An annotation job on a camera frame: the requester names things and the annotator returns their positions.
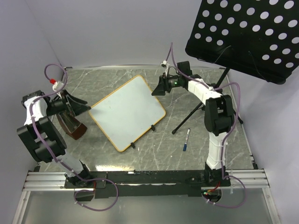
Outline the yellow framed whiteboard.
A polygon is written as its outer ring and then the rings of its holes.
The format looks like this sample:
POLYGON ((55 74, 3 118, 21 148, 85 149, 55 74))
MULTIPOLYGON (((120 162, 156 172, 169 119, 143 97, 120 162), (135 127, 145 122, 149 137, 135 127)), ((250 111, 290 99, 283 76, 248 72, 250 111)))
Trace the yellow framed whiteboard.
POLYGON ((90 116, 118 152, 134 147, 166 115, 145 79, 137 75, 94 104, 90 116))

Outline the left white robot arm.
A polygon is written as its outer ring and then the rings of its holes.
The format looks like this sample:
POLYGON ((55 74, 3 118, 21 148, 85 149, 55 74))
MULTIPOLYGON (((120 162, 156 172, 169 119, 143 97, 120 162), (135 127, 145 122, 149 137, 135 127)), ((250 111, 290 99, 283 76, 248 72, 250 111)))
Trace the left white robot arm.
POLYGON ((22 98, 27 117, 17 134, 36 162, 53 162, 65 171, 68 182, 83 188, 92 184, 92 175, 87 166, 70 155, 60 132, 51 121, 56 116, 62 129, 74 140, 81 138, 87 127, 76 116, 91 109, 87 102, 62 90, 62 95, 51 100, 41 90, 22 98))

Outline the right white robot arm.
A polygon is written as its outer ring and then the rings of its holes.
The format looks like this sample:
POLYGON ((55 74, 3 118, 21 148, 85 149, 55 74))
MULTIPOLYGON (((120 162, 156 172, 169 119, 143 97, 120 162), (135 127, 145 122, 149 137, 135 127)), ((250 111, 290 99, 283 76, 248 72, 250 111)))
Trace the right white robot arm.
POLYGON ((222 94, 220 84, 229 72, 226 68, 216 84, 207 84, 193 74, 188 61, 178 63, 176 75, 165 71, 159 76, 153 96, 164 96, 173 88, 182 87, 196 96, 204 106, 204 125, 209 134, 209 151, 203 179, 209 186, 216 185, 225 176, 225 149, 228 135, 235 125, 232 98, 222 94))

